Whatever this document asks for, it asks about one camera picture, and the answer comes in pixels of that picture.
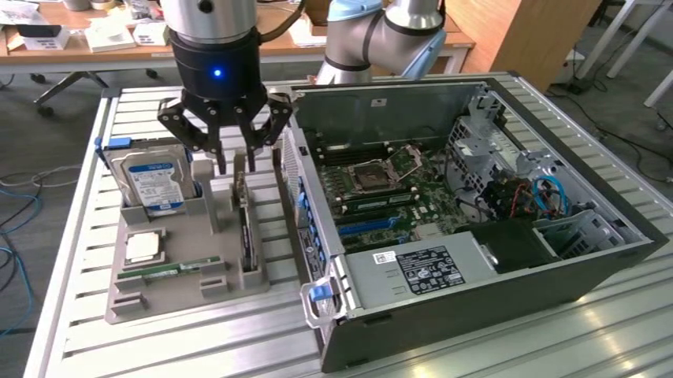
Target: aluminum table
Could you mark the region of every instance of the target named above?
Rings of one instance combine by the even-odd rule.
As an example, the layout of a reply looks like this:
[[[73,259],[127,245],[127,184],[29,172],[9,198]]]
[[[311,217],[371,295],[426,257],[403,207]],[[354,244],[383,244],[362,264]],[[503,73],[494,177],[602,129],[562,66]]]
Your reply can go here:
[[[522,78],[499,73],[487,77],[500,81],[646,219],[671,237],[673,205],[666,198]],[[141,321],[109,325],[102,320],[121,196],[93,153],[93,139],[110,135],[168,136],[155,121],[156,106],[160,99],[177,93],[176,87],[137,88],[101,99],[25,377],[325,376],[319,371],[313,333],[303,319],[268,150],[257,157],[249,187],[257,200],[269,291]],[[526,147],[536,146],[536,137],[511,117],[507,128]],[[237,130],[224,129],[221,141],[231,156],[243,143]],[[215,187],[229,181],[229,176],[220,176]],[[327,377],[670,376],[671,324],[669,243],[574,303]]]

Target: cable on floor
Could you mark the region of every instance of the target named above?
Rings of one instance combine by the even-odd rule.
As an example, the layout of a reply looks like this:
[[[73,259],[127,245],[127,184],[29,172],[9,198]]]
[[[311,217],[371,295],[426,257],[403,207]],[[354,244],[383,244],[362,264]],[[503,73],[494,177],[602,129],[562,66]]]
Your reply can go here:
[[[13,253],[12,250],[0,246],[0,250],[10,256],[10,258],[17,262],[18,272],[21,273],[22,283],[25,285],[26,297],[28,297],[28,308],[25,313],[22,314],[18,321],[12,325],[12,327],[6,328],[2,332],[0,332],[0,339],[9,333],[14,328],[22,324],[22,322],[28,319],[32,313],[32,289],[30,284],[28,283],[28,274],[25,271],[25,265],[22,264],[22,259]]]
[[[41,185],[41,187],[65,187],[66,185],[74,184],[77,182],[77,179],[66,181],[64,183],[52,183],[52,184],[44,184],[44,183],[42,184],[37,184],[37,181],[44,180],[53,173],[58,173],[58,172],[66,171],[69,169],[81,169],[81,164],[64,165],[62,167],[57,167],[54,169],[49,169],[48,171],[44,171],[44,172],[33,174],[29,180],[25,180],[25,181],[17,182],[17,183],[9,183],[9,182],[6,182],[5,181],[6,177],[22,175],[25,173],[24,172],[12,173],[10,175],[6,175],[6,176],[4,176],[0,179],[0,185],[4,186],[4,187],[21,187],[24,185],[30,185],[32,184],[34,187],[37,187],[38,185]]]
[[[669,181],[669,179],[667,179],[667,178],[661,179],[661,178],[653,177],[653,176],[650,176],[650,175],[649,175],[649,174],[647,174],[647,173],[642,170],[642,167],[641,167],[641,163],[642,163],[642,153],[641,153],[641,151],[638,150],[638,148],[639,148],[639,149],[642,149],[642,150],[645,150],[645,151],[647,151],[647,152],[650,152],[651,154],[654,154],[654,155],[659,156],[661,158],[666,159],[666,161],[667,161],[667,163],[669,163],[669,168],[670,168],[670,167],[673,167],[673,160],[670,159],[670,157],[665,156],[661,152],[658,152],[658,151],[653,150],[651,148],[649,148],[649,147],[646,147],[646,146],[642,146],[639,143],[635,143],[635,142],[633,142],[631,140],[629,140],[629,139],[626,139],[626,138],[621,137],[618,134],[615,134],[614,132],[607,131],[605,128],[601,128],[601,127],[598,126],[598,122],[593,119],[593,117],[591,117],[591,116],[589,115],[589,113],[586,112],[586,110],[585,110],[583,106],[581,106],[579,102],[577,102],[577,100],[575,100],[573,97],[570,97],[570,96],[569,96],[569,95],[566,95],[566,94],[556,94],[556,93],[552,93],[552,92],[550,92],[550,91],[547,91],[547,92],[551,94],[551,96],[548,96],[548,97],[551,97],[551,98],[564,98],[564,99],[570,100],[570,101],[575,104],[575,106],[579,108],[579,110],[581,110],[582,114],[585,115],[586,119],[587,119],[587,120],[593,123],[594,127],[597,128],[597,130],[598,130],[599,132],[602,132],[602,133],[605,133],[605,134],[607,134],[607,135],[613,136],[614,138],[619,139],[619,140],[621,140],[625,144],[627,144],[627,145],[630,146],[630,148],[631,148],[631,149],[635,151],[635,153],[637,153],[637,157],[635,157],[635,169],[637,169],[638,173],[639,173],[643,177],[646,177],[647,179],[650,179],[651,181],[655,181],[655,182],[658,182],[658,183],[670,183],[670,181]]]
[[[0,329],[0,333],[6,332],[8,335],[18,335],[20,333],[34,333],[37,327],[26,327],[26,328],[6,328]]]
[[[5,82],[5,83],[4,83],[2,81],[0,81],[0,91],[1,91],[4,88],[6,88],[6,87],[9,87],[9,86],[12,85],[12,81],[13,81],[13,75],[12,75],[12,76],[9,76],[9,81],[8,81],[8,82]]]
[[[38,183],[38,186],[37,186],[37,190],[34,192],[34,195],[32,195],[33,197],[38,198],[40,197],[40,194],[42,192],[42,181],[37,181]],[[28,201],[25,203],[25,205],[22,205],[21,209],[18,209],[18,211],[16,211],[13,213],[13,215],[5,219],[1,223],[0,223],[0,237],[2,237],[2,240],[5,242],[5,244],[8,245],[8,248],[13,251],[13,253],[21,257],[20,253],[18,253],[18,250],[17,248],[13,246],[12,244],[12,240],[9,239],[8,237],[8,234],[5,232],[2,232],[2,228],[4,226],[18,216],[21,215],[21,213],[28,209],[28,207],[33,204],[33,200],[30,198],[30,201]],[[9,283],[13,281],[13,278],[16,276],[16,273],[17,273],[17,262],[16,262],[16,259],[14,258],[10,258],[8,256],[6,260],[4,261],[4,263],[0,265],[0,270],[4,269],[8,264],[12,263],[12,271],[9,272],[9,277],[8,277],[8,280],[4,282],[4,284],[0,286],[0,293],[4,291],[4,289],[9,286]]]
[[[597,91],[602,92],[602,93],[606,93],[607,92],[607,86],[605,85],[605,83],[602,83],[602,81],[598,80],[598,73],[601,72],[602,68],[607,65],[607,63],[610,63],[611,59],[614,58],[614,56],[617,55],[617,53],[619,52],[621,48],[623,46],[626,46],[626,44],[630,42],[630,40],[626,40],[626,38],[629,37],[629,35],[634,34],[635,32],[638,32],[642,28],[642,26],[645,25],[645,23],[650,20],[650,18],[654,16],[654,13],[655,11],[659,9],[659,6],[663,4],[665,0],[661,0],[661,2],[657,4],[657,6],[654,7],[654,10],[651,11],[650,13],[650,16],[642,21],[642,24],[637,27],[637,28],[633,28],[625,35],[623,37],[621,37],[619,39],[619,42],[617,43],[617,48],[611,51],[610,53],[610,57],[607,58],[606,61],[602,62],[602,64],[598,66],[598,68],[595,69],[595,71],[593,72],[593,76],[591,76],[591,86],[597,89]]]
[[[40,213],[40,210],[42,209],[42,201],[34,195],[18,195],[18,194],[12,193],[10,191],[5,191],[2,189],[0,189],[0,194],[6,195],[13,198],[28,198],[28,199],[30,199],[29,203],[32,203],[34,205],[30,216],[22,222],[20,222],[16,226],[9,228],[8,230],[0,231],[0,234],[5,235],[5,234],[14,232],[18,228],[25,226],[29,221],[32,221],[34,219],[34,217]]]
[[[665,126],[666,126],[670,130],[673,130],[673,126],[670,125],[670,122],[669,122],[669,121],[663,118],[663,116],[661,115],[661,113],[658,112],[658,110],[657,110],[657,112],[655,112],[655,116],[657,116],[657,117],[659,117],[661,121],[663,122],[663,125],[665,125]]]

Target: white table leg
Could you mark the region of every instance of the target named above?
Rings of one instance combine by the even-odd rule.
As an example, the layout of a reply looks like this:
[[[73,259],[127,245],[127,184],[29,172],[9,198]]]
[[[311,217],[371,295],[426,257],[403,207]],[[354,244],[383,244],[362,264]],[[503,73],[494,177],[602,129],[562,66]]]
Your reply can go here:
[[[464,58],[467,57],[468,48],[452,48],[450,51],[452,54],[448,55],[446,60],[446,66],[443,67],[443,73],[460,73],[463,68]]]
[[[623,21],[629,17],[629,14],[631,14],[631,10],[634,8],[635,8],[635,0],[626,0],[626,4],[621,7],[621,11],[617,14],[617,17],[614,17],[614,20],[611,21],[606,32],[602,33],[601,40],[598,40],[597,46],[593,48],[589,57],[586,58],[583,64],[579,67],[579,72],[577,73],[578,79],[585,77],[586,74],[589,73],[589,70],[591,69],[591,66],[595,64],[598,57],[602,54],[602,51],[607,47],[607,43],[610,43],[611,39],[614,38],[617,30],[619,29],[619,26],[623,24]]]
[[[659,101],[661,96],[670,89],[670,87],[673,87],[673,69],[670,70],[669,76],[665,77],[659,86],[651,92],[650,97],[647,97],[647,99],[645,100],[645,106],[647,108],[654,106],[655,102]]]
[[[655,26],[655,24],[659,22],[661,18],[663,17],[665,13],[667,12],[667,9],[670,8],[670,4],[673,4],[673,0],[666,0],[661,6],[659,9],[651,14],[650,19],[645,22],[642,25],[641,30],[638,31],[638,34],[635,35],[635,38],[630,41],[629,47],[626,50],[623,50],[623,53],[619,55],[619,59],[617,59],[615,64],[611,66],[610,71],[607,71],[607,77],[614,79],[617,74],[619,73],[619,70],[622,69],[623,65],[631,58],[633,53],[635,52],[635,49],[642,43],[642,40],[650,34],[650,30]]]

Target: motherboard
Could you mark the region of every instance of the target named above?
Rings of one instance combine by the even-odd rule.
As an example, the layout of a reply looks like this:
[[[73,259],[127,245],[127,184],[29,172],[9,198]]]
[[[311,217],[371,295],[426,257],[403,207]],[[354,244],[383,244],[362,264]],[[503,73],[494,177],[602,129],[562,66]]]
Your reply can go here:
[[[438,152],[404,144],[325,164],[319,177],[346,253],[450,235],[468,220],[439,174]]]

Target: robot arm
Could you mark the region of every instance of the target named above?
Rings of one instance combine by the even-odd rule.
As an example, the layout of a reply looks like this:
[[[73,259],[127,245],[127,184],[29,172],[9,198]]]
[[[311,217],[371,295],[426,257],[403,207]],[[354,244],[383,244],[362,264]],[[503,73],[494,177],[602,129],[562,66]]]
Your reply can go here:
[[[237,125],[253,172],[255,151],[275,143],[292,112],[289,97],[267,94],[261,84],[259,45],[284,33],[304,0],[265,34],[255,27],[255,0],[163,0],[161,7],[184,89],[180,98],[160,102],[157,119],[189,150],[215,155],[220,174],[220,128]],[[420,78],[443,45],[443,14],[436,0],[395,0],[384,11],[380,0],[333,0],[317,84],[367,81],[371,64]],[[264,105],[269,118],[255,129],[252,120]],[[191,122],[187,110],[204,128]]]
[[[328,8],[327,51],[316,84],[370,80],[376,65],[408,79],[423,77],[446,39],[443,1],[332,0]]]
[[[288,96],[267,94],[261,84],[259,46],[283,34],[304,2],[267,34],[255,27],[255,0],[163,0],[161,8],[184,89],[180,98],[160,102],[157,119],[189,150],[215,155],[221,174],[220,128],[237,125],[255,171],[253,153],[275,143],[291,115]],[[255,129],[252,120],[264,105],[269,118]],[[185,110],[205,123],[205,130],[192,124]]]

